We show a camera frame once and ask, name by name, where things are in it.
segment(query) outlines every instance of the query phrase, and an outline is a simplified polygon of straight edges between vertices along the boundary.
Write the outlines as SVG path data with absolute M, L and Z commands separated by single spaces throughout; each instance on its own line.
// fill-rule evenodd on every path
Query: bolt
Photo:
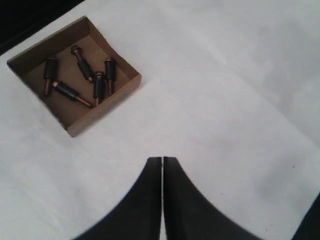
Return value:
M 76 56 L 78 60 L 78 67 L 80 68 L 84 78 L 90 83 L 94 81 L 94 72 L 92 71 L 87 60 L 82 56 L 82 48 L 78 45 L 73 45 L 71 47 L 71 54 Z
M 95 106 L 99 106 L 105 98 L 105 73 L 103 71 L 95 72 L 96 80 L 93 87 L 93 98 L 95 99 Z
M 104 62 L 105 64 L 105 79 L 108 84 L 109 97 L 115 92 L 116 81 L 116 62 L 113 58 L 109 58 Z
M 72 101 L 78 101 L 78 102 L 86 105 L 88 108 L 92 108 L 92 104 L 90 102 L 88 102 L 87 100 L 80 97 L 79 92 L 77 92 L 72 87 L 65 84 L 64 82 L 54 81 L 52 83 L 52 86 L 54 87 L 54 90 L 56 90 L 58 93 L 60 93 L 64 96 L 66 96 L 67 98 L 71 99 Z
M 56 79 L 58 72 L 58 59 L 55 56 L 48 57 L 45 61 L 43 79 L 45 80 L 44 85 L 44 96 L 48 97 L 51 92 L 51 83 Z

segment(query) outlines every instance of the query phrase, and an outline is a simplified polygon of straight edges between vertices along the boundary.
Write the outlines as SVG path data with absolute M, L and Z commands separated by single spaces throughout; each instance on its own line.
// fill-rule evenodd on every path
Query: bolt head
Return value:
M 105 77 L 105 73 L 103 71 L 96 71 L 95 72 L 95 76 L 97 78 L 104 78 Z
M 56 56 L 48 56 L 47 59 L 50 59 L 50 60 L 58 60 L 58 58 Z
M 107 62 L 115 62 L 113 57 L 108 58 L 104 63 L 106 64 Z
M 72 55 L 76 55 L 76 51 L 82 51 L 82 48 L 81 47 L 79 47 L 78 45 L 73 45 L 72 47 L 71 47 L 71 54 Z

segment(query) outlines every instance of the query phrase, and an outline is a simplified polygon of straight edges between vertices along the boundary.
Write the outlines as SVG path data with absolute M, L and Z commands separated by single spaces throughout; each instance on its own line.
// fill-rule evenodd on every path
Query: open cardboard tray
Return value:
M 44 96 L 45 61 L 49 56 L 56 56 L 59 60 L 56 80 L 68 84 L 76 89 L 80 96 L 94 103 L 93 84 L 84 79 L 78 68 L 77 58 L 71 54 L 72 45 L 78 45 L 83 49 L 83 56 L 94 72 L 104 72 L 105 60 L 109 57 L 114 58 L 117 63 L 114 94 L 105 98 L 98 107 L 87 108 L 54 90 L 51 91 L 50 97 Z M 86 16 L 11 58 L 7 64 L 48 107 L 72 137 L 123 100 L 141 82 L 141 75 L 116 53 Z

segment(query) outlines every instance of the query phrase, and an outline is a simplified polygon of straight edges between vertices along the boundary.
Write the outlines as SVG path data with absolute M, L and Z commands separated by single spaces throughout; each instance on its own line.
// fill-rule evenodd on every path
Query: white surface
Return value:
M 319 10 L 316 0 L 87 0 L 2 55 L 1 239 L 79 235 L 150 156 L 177 157 L 252 233 L 290 239 L 320 189 Z M 70 138 L 6 60 L 82 15 L 143 83 Z

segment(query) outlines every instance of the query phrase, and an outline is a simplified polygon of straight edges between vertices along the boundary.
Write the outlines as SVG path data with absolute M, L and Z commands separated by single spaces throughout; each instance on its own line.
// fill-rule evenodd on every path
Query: white fabric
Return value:
M 290 239 L 320 190 L 319 10 L 316 0 L 86 0 L 2 55 L 1 239 L 74 238 L 151 156 L 177 157 L 252 233 Z M 6 60 L 83 15 L 143 82 L 71 138 Z

